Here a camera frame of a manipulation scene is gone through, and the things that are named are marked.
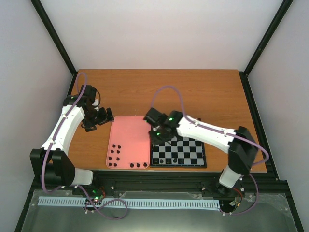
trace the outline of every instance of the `black square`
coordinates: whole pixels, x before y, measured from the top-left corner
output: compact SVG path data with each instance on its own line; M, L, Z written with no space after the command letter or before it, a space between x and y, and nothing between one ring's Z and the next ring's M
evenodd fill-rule
M158 146L154 146L153 147L153 152L159 152L159 147Z
M197 150L196 150L196 148L195 148L195 146L191 146L190 147L190 152L196 152Z
M191 159L191 164L197 164L197 159Z
M178 159L178 163L179 163L179 164L184 164L184 159L183 159L183 158L179 158L179 159Z
M190 158L190 152L185 152L185 153L184 153L184 157L185 157L185 158Z
M197 158L203 158L203 153L202 152L197 152Z

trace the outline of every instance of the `white square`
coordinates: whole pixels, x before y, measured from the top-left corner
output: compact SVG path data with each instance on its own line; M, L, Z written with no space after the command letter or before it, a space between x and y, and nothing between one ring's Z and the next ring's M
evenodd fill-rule
M172 153L171 152L166 152L165 153L165 158L172 158Z
M195 141L189 141L189 146L195 146Z
M189 158L185 158L184 159L184 164L191 164L191 160Z
M178 158L184 158L184 153L183 152L178 152L177 156L178 156Z
M190 152L190 147L184 146L184 147L183 147L183 151L184 151L184 152Z
M165 152L165 147L164 146L160 146L159 147L159 152Z
M204 164L204 159L198 158L198 159L197 159L197 164L198 164L198 165L205 165L205 164Z
M201 146L196 146L195 149L196 152L203 152L203 148Z
M159 152L153 152L153 158L159 158Z

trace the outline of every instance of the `white wall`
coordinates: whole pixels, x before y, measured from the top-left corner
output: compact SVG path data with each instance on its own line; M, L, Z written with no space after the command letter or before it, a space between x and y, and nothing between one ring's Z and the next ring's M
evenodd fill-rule
M244 70L282 0L42 0L79 68Z
M0 7L0 231L14 231L40 148L60 114L70 73L30 1Z
M309 231L309 1L298 0L249 75L281 179Z

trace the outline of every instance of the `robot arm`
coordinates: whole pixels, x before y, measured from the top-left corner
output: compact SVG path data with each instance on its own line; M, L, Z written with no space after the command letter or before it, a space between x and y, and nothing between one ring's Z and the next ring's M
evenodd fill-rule
M225 134L238 135L253 142L254 139L245 127L239 127L238 130L220 128L198 121L190 116L187 117L193 123L183 117L181 112L172 111L167 116L151 108L144 117L144 120L151 125L149 135L153 145L162 144L174 136L182 136L200 140L227 153L228 165L223 170L219 183L216 186L224 194L225 191L228 191L228 189L235 185L242 175L249 174L257 154L257 149L254 146ZM206 130L197 126L198 124L224 131L224 133L219 134Z
M50 143L53 143L48 154L48 162L45 169L45 182L56 185L90 185L92 183L93 172L75 168L68 158L69 146L77 127L82 122L82 127L86 132L96 130L96 125L102 125L113 121L110 108L98 107L98 100L95 100L96 89L86 86L81 99L76 106L66 116L66 113L76 101L78 95L69 95L63 101L61 116L41 149L33 149L30 160L35 177L40 180L42 174L42 163ZM63 117L66 119L58 129Z

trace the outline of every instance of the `wooden table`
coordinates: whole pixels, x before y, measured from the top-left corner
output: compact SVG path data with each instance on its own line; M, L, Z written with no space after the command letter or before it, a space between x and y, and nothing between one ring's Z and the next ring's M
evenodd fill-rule
M87 84L100 91L101 106L112 109L114 116L144 116L151 99L160 87L175 86L180 90L186 113L202 121L224 128L249 129L257 140L237 70L79 70L88 76ZM163 90L154 107L162 113L181 111L179 99L171 89ZM76 168L111 170L106 166L106 154L111 123L97 126L86 133L78 127L69 149L69 158ZM152 171L221 172L227 165L227 154L205 144L206 169L147 168ZM262 160L259 152L256 161ZM254 172L266 172L264 164Z

